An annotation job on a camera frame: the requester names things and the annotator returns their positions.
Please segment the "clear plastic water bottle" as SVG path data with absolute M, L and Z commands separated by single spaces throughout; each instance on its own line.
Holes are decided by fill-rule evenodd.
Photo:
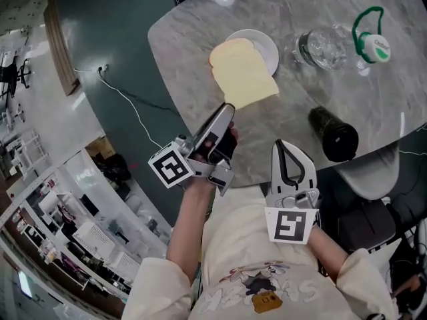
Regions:
M 377 13 L 374 29 L 361 29 L 361 22 Z M 316 27 L 296 37 L 292 54 L 297 62 L 327 71 L 354 69 L 359 72 L 391 58 L 388 40 L 382 34 L 384 8 L 373 6 L 361 12 L 351 26 Z

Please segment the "black office chair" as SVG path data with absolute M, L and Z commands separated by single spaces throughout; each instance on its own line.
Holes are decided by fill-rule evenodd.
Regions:
M 24 85 L 26 89 L 29 88 L 25 77 L 32 74 L 31 70 L 25 72 L 26 66 L 30 63 L 29 58 L 25 58 L 22 65 L 17 67 L 17 56 L 14 56 L 12 63 L 7 67 L 0 67 L 0 83 L 6 83 L 7 89 L 0 92 L 0 98 L 6 97 L 8 95 L 11 98 L 14 98 L 17 83 Z

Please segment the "small white plate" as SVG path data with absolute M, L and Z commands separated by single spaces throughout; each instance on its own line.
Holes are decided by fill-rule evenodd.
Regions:
M 273 76 L 279 65 L 279 52 L 273 40 L 261 31 L 242 29 L 232 33 L 226 38 L 226 41 L 237 38 L 248 39 L 254 44 L 254 47 L 261 53 L 270 75 Z

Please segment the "white perforated basket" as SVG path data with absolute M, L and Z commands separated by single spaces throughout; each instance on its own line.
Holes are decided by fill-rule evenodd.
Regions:
M 84 222 L 73 238 L 97 259 L 107 259 L 115 248 L 115 243 L 92 221 Z
M 131 258 L 127 253 L 118 251 L 107 264 L 107 267 L 122 279 L 132 282 L 136 278 L 140 263 Z

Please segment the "person's right forearm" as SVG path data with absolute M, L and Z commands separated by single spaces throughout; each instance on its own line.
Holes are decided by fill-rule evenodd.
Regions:
M 322 264 L 330 279 L 336 283 L 348 254 L 317 225 L 312 227 L 307 246 Z

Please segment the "person's left forearm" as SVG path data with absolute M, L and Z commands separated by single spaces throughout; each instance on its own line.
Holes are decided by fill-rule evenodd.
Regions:
M 195 279 L 207 209 L 213 196 L 214 185 L 207 179 L 190 179 L 167 247 L 166 259 L 181 268 L 190 283 Z

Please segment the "pale yellow bread slice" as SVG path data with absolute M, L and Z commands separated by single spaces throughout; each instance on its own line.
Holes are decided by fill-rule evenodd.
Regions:
M 261 53 L 245 38 L 225 41 L 210 53 L 211 74 L 226 103 L 242 109 L 280 90 Z

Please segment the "black lidded coffee cup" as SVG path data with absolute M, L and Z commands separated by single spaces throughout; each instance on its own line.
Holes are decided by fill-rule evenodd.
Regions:
M 309 112 L 308 119 L 322 144 L 325 156 L 330 161 L 342 163 L 356 156 L 359 136 L 353 126 L 323 106 L 313 108 Z

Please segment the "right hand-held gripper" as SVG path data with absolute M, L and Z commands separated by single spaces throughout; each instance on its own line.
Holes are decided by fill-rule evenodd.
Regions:
M 286 157 L 300 170 L 297 179 L 288 175 Z M 272 147 L 272 194 L 266 197 L 264 208 L 271 242 L 307 244 L 318 214 L 320 192 L 314 189 L 316 185 L 316 168 L 311 157 L 299 147 L 277 139 Z M 283 194 L 293 190 L 300 193 Z

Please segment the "white metal shelf rack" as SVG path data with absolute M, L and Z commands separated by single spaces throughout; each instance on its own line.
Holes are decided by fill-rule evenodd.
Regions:
M 66 307 L 101 320 L 119 320 L 136 280 L 107 267 L 118 251 L 141 264 L 165 256 L 171 227 L 131 176 L 107 179 L 92 157 L 116 154 L 99 137 L 52 163 L 37 136 L 0 147 L 0 178 L 6 164 L 18 178 L 0 200 L 0 249 Z M 86 251 L 73 234 L 94 222 L 114 243 L 103 260 Z

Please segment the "person's cream printed shirt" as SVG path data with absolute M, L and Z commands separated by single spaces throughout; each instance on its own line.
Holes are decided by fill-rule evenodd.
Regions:
M 144 259 L 122 320 L 397 320 L 388 288 L 360 249 L 336 282 L 303 245 L 273 243 L 261 201 L 213 211 L 203 231 L 203 291 L 167 259 Z

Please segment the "grey upholstered chair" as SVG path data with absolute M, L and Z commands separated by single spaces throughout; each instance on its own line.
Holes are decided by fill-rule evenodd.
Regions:
M 361 198 L 381 199 L 395 186 L 400 171 L 400 146 L 395 141 L 379 150 L 334 167 Z

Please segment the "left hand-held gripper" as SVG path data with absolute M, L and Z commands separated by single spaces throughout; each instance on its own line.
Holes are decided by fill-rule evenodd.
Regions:
M 150 157 L 149 166 L 166 188 L 204 178 L 225 195 L 234 179 L 231 158 L 238 142 L 230 123 L 235 111 L 232 104 L 222 103 L 194 138 L 178 135 Z

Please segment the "dark chair with striped edge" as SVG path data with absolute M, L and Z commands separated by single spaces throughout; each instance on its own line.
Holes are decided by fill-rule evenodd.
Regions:
M 338 218 L 338 243 L 347 253 L 373 252 L 401 238 L 419 220 L 411 209 L 403 214 L 380 199 L 366 202 Z

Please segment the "black bag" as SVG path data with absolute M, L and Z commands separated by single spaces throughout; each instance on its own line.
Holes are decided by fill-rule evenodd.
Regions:
M 120 184 L 123 181 L 131 179 L 131 173 L 128 170 L 125 159 L 118 153 L 104 158 L 102 154 L 98 153 L 92 157 L 93 162 L 103 175 L 110 181 Z

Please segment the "wooden slatted bench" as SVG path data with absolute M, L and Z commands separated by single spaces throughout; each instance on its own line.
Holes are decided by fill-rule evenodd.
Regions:
M 80 82 L 72 67 L 66 41 L 61 29 L 57 0 L 47 0 L 43 17 L 47 40 L 59 81 L 65 95 L 72 95 L 79 88 Z

